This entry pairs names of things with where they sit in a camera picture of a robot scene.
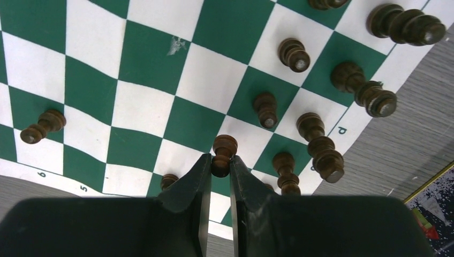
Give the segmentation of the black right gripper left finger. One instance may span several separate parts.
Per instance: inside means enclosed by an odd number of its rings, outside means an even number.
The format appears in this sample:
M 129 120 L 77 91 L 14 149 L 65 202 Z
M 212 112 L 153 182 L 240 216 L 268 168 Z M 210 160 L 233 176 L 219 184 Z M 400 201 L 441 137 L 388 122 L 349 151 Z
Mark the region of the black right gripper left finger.
M 211 155 L 156 197 L 31 198 L 1 222 L 1 256 L 205 256 Z

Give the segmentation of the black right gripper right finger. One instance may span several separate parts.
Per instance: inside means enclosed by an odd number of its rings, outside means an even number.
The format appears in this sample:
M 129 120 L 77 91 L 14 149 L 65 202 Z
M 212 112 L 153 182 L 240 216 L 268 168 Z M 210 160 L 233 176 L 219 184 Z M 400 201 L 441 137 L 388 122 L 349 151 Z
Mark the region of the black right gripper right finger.
M 386 196 L 279 195 L 230 161 L 235 256 L 433 256 L 412 212 Z

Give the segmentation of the dark chess pawn a3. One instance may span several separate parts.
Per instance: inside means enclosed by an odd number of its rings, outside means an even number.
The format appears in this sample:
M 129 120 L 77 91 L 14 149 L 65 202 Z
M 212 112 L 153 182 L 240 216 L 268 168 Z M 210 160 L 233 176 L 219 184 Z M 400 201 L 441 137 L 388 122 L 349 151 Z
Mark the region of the dark chess pawn a3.
M 162 191 L 166 190 L 169 186 L 175 183 L 179 178 L 174 174 L 163 175 L 160 182 L 160 188 Z

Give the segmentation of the dark chess pawn b3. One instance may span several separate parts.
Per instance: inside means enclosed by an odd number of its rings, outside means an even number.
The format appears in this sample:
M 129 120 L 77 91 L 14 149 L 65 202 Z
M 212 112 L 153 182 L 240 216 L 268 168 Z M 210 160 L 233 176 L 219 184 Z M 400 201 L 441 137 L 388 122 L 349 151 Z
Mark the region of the dark chess pawn b3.
M 213 143 L 215 156 L 211 162 L 211 172 L 215 177 L 224 178 L 230 173 L 230 160 L 236 155 L 238 143 L 230 135 L 218 135 Z

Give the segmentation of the dark chess pawn b5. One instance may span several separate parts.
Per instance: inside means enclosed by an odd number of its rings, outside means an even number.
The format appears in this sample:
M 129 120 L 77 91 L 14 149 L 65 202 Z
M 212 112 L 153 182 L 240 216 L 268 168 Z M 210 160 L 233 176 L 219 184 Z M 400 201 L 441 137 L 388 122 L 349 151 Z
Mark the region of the dark chess pawn b5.
M 36 124 L 31 124 L 20 133 L 20 138 L 27 144 L 36 144 L 50 132 L 58 132 L 66 125 L 65 116 L 58 110 L 49 109 L 39 115 Z

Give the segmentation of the dark chess pawn c5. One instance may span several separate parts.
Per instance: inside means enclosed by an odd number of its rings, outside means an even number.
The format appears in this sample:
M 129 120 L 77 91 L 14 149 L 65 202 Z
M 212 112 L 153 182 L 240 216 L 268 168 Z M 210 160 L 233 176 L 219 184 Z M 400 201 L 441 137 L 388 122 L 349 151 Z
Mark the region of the dark chess pawn c5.
M 296 73 L 306 71 L 311 63 L 304 45 L 295 38 L 287 38 L 279 44 L 278 57 L 285 66 Z

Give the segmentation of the dark chess pawn e4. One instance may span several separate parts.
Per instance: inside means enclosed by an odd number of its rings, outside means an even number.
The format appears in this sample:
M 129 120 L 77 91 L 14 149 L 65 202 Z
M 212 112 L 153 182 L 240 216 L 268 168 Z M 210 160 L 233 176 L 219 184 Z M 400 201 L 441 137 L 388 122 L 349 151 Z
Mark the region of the dark chess pawn e4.
M 347 4 L 348 2 L 349 0 L 308 0 L 308 3 L 311 8 L 320 11 L 338 9 Z

